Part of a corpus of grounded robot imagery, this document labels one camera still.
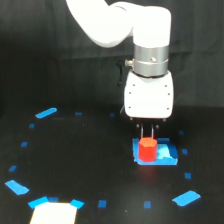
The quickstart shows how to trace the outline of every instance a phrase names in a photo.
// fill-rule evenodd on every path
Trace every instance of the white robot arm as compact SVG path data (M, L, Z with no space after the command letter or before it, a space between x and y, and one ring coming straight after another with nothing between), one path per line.
M114 47L133 36L134 59L124 92L130 117L167 118L173 108L173 81L167 70L171 14L162 7L104 0L66 0L87 36L101 47Z

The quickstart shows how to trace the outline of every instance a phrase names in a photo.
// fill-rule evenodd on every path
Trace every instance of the red block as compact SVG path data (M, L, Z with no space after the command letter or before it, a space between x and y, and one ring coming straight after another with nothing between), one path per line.
M147 137L138 143L138 158L143 162L154 162L157 157L157 140Z

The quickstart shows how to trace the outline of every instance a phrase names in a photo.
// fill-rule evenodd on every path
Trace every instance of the black tabletop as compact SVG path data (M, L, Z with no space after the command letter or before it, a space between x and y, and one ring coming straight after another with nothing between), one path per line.
M29 223L33 210L27 203L43 196L84 202L77 224L223 223L224 109L174 108L163 121L130 120L115 106L58 107L37 119L45 109L14 108L0 119L0 223ZM170 138L177 166L134 162L132 139L141 123L144 136L153 123L157 138ZM12 165L17 168L9 172ZM17 196L6 187L9 180L30 191ZM201 198L184 207L172 201L189 190ZM98 208L99 200L106 208ZM151 208L144 208L145 201Z

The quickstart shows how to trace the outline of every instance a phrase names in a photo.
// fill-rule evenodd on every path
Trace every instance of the blue tape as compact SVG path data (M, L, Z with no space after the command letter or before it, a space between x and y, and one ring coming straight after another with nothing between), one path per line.
M176 146L170 143L167 143L167 146L169 148L170 151L170 156L173 158L178 158L178 153L177 153L177 149Z
M180 130L179 131L179 135L184 135L184 131L183 130Z
M151 202L150 201L145 201L144 208L151 208Z
M185 173L185 178L186 179L191 179L191 173Z
M10 180L10 181L6 182L5 185L7 187L9 187L17 195L26 194L29 191L28 188L18 184L14 180Z
M170 139L169 138L158 138L157 142L158 142L158 144L167 144L167 143L170 143Z
M158 144L157 159L154 162L143 162L138 158L138 138L133 139L134 162L139 165L177 165L177 158L172 158L166 144Z
M11 166L10 169L9 169L9 171L10 172L13 172L15 169L16 169L16 166Z
M77 207L78 209L80 209L84 205L84 202L77 201L77 200L73 199L71 201L70 205L72 205L72 206Z
M42 198L29 202L28 205L30 206L30 208L34 209L36 206L44 204L46 202L49 202L47 197L42 197Z
M44 117L46 117L46 116L48 116L48 115L50 115L50 114L55 113L56 111L57 111L56 108L50 108L50 109L45 110L45 111L43 111L43 112L41 112L41 113L39 113L39 114L36 114L36 117L37 117L37 118L44 118Z
M28 142L22 142L21 147L26 147Z
M75 115L82 115L82 112L75 112Z
M58 198L57 197L48 197L48 201L49 202L58 202Z
M184 155L187 155L187 154L188 154L187 149L182 149L182 153L183 153Z
M185 206L185 205L191 203L192 201L197 200L200 197L201 196L199 194L197 194L196 192L188 191L188 192L174 198L172 201L176 202L177 205L179 205L179 206Z
M99 203L98 203L98 207L99 208L106 208L106 205L107 205L107 202L106 201L99 200Z

